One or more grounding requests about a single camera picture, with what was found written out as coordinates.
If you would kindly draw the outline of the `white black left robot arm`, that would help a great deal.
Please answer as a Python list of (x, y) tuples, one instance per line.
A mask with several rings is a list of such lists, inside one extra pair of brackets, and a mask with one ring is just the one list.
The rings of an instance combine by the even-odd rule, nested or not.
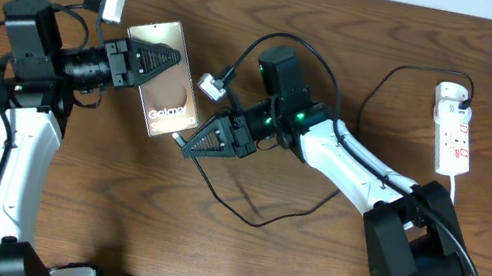
[(11, 51), (0, 59), (0, 276), (56, 276), (35, 251), (36, 215), (76, 92), (139, 87), (186, 59), (131, 37), (64, 48), (55, 17), (64, 10), (49, 0), (3, 6)]

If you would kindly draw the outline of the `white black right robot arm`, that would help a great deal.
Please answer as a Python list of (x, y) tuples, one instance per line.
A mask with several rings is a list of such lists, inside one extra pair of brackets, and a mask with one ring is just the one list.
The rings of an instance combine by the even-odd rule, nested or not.
[(184, 157), (243, 158), (275, 138), (362, 215), (370, 276), (478, 276), (450, 192), (402, 176), (359, 143), (337, 109), (311, 98), (298, 59), (286, 45), (261, 53), (268, 97), (248, 108), (234, 103), (188, 139), (177, 136)]

